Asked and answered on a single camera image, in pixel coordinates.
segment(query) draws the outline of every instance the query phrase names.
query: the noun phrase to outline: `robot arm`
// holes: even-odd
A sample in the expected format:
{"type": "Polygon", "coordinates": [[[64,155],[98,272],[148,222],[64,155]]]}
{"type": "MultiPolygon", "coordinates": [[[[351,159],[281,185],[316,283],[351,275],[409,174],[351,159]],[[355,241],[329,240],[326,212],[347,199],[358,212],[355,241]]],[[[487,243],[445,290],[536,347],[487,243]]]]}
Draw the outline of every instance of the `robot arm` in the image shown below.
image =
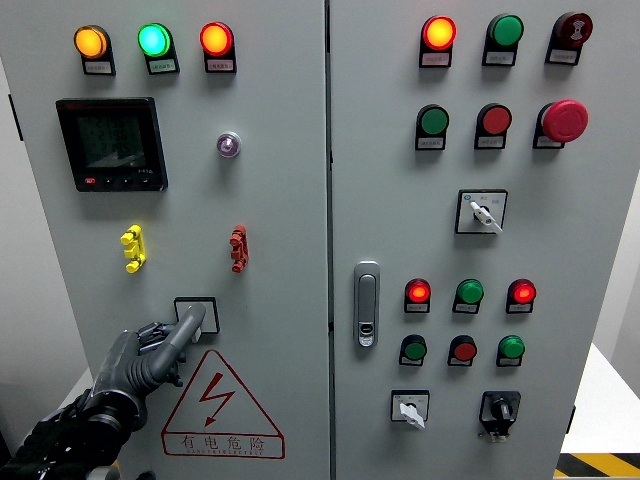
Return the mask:
{"type": "Polygon", "coordinates": [[[177,325],[125,331],[105,358],[93,388],[39,422],[0,480],[83,480],[111,465],[132,432],[147,422],[145,398],[165,382],[182,386],[177,362],[197,332],[205,307],[191,306],[177,325]]]}

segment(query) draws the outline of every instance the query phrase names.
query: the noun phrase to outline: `gray metal panel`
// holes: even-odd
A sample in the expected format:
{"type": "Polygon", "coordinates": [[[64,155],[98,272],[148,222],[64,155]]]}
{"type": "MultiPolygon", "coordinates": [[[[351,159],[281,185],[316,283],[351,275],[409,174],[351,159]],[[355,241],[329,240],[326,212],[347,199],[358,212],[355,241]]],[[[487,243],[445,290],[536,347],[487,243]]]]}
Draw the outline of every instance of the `gray metal panel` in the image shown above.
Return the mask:
{"type": "Polygon", "coordinates": [[[183,377],[215,346],[286,439],[282,461],[167,457],[160,431],[182,391],[164,386],[123,450],[127,478],[145,468],[160,479],[327,478],[323,2],[3,1],[0,49],[93,372],[123,329],[173,321],[174,297],[215,296],[221,333],[189,349],[183,377]],[[235,76],[204,73],[198,35],[211,21],[234,32],[235,76]],[[147,74],[136,35],[148,22],[170,29],[180,74],[147,74]],[[115,78],[82,74],[72,39],[85,24],[109,33],[115,78]],[[156,100],[166,192],[75,191],[54,102],[119,96],[156,100]],[[243,142],[231,160],[215,152],[226,130],[243,142]],[[135,275],[119,242],[132,223],[148,249],[135,275]],[[229,257],[236,224],[251,255],[240,275],[229,257]]]}
{"type": "Polygon", "coordinates": [[[638,2],[334,0],[331,22],[337,478],[547,479],[553,474],[638,172],[635,118],[638,2]],[[575,67],[545,66],[555,20],[586,11],[595,29],[575,67]],[[480,66],[487,25],[525,23],[517,64],[480,66]],[[432,15],[458,26],[450,69],[419,71],[418,41],[432,15]],[[590,124],[561,151],[531,148],[546,103],[575,98],[590,124]],[[503,151],[474,151],[480,109],[513,113],[503,151]],[[415,119],[437,103],[451,116],[444,152],[415,152],[415,119]],[[509,192],[504,234],[455,236],[459,189],[509,192]],[[355,345],[353,268],[381,269],[378,344],[355,345]],[[423,277],[431,313],[403,313],[403,289],[423,277]],[[486,290],[476,316],[454,315],[457,284],[486,290]],[[505,314],[509,284],[532,280],[531,315],[505,314]],[[398,366],[402,339],[425,337],[422,368],[398,366]],[[447,367],[449,342],[473,336],[471,368],[447,367]],[[522,336],[522,367],[497,369],[496,348],[522,336]],[[420,432],[389,420],[392,389],[428,389],[420,432]],[[506,444],[478,438],[485,390],[518,390],[506,444]]]}

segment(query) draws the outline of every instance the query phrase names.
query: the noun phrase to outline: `orange indicator light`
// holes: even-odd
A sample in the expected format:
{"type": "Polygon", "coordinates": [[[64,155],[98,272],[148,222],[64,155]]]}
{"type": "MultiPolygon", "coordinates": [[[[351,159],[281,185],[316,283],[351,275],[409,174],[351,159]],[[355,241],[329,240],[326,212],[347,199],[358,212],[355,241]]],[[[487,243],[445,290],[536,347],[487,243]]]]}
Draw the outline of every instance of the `orange indicator light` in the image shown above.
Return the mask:
{"type": "Polygon", "coordinates": [[[200,31],[200,43],[209,55],[220,57],[231,50],[233,34],[224,23],[209,23],[200,31]]]}
{"type": "Polygon", "coordinates": [[[536,289],[532,283],[527,281],[516,281],[512,284],[511,297],[519,304],[531,303],[536,298],[536,289]]]}
{"type": "Polygon", "coordinates": [[[422,30],[422,39],[432,50],[446,50],[456,39],[456,24],[449,17],[431,17],[422,30]]]}
{"type": "Polygon", "coordinates": [[[109,47],[104,30],[95,25],[80,27],[73,37],[73,42],[80,55],[90,60],[100,58],[109,47]]]}
{"type": "Polygon", "coordinates": [[[407,284],[405,289],[406,295],[412,302],[423,303],[429,300],[431,296],[431,288],[429,284],[422,279],[414,279],[407,284]]]}

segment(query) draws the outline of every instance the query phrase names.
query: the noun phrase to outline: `green push button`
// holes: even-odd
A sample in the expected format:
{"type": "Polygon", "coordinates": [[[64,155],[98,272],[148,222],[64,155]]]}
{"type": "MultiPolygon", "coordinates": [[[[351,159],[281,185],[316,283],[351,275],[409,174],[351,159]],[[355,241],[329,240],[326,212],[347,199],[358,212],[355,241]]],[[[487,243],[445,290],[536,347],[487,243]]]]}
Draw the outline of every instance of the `green push button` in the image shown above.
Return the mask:
{"type": "Polygon", "coordinates": [[[449,126],[449,115],[442,107],[434,106],[422,114],[420,126],[429,135],[438,135],[449,126]]]}
{"type": "Polygon", "coordinates": [[[484,288],[482,288],[482,284],[478,280],[465,280],[458,285],[456,293],[464,303],[473,304],[482,299],[484,288]]]}
{"type": "Polygon", "coordinates": [[[517,335],[509,335],[500,340],[498,350],[507,358],[520,358],[524,353],[524,342],[517,335]]]}
{"type": "Polygon", "coordinates": [[[404,349],[404,355],[409,360],[421,360],[427,354],[427,348],[421,343],[410,343],[404,349]]]}
{"type": "Polygon", "coordinates": [[[510,47],[522,38],[524,24],[515,15],[499,15],[491,21],[490,32],[498,45],[510,47]]]}

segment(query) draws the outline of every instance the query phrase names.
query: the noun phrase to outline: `lightning bolt symbol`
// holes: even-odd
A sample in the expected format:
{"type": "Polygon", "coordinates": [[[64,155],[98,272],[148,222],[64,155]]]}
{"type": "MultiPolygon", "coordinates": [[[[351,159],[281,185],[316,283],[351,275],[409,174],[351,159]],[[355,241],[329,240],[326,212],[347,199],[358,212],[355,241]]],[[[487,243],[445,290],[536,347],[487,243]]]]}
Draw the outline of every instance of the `lightning bolt symbol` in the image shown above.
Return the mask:
{"type": "Polygon", "coordinates": [[[233,391],[233,392],[226,392],[226,393],[221,393],[219,395],[210,396],[211,391],[216,387],[216,385],[218,385],[218,383],[220,383],[220,380],[222,380],[222,374],[218,372],[213,376],[213,380],[211,380],[211,383],[202,394],[202,397],[200,397],[200,402],[208,402],[209,400],[215,400],[216,398],[224,398],[224,400],[222,401],[218,409],[214,412],[214,414],[211,415],[210,417],[207,417],[207,419],[205,420],[204,422],[205,428],[216,421],[215,417],[218,414],[218,412],[222,410],[222,407],[224,407],[227,404],[227,402],[231,400],[231,397],[233,397],[233,394],[236,393],[235,391],[233,391]]]}

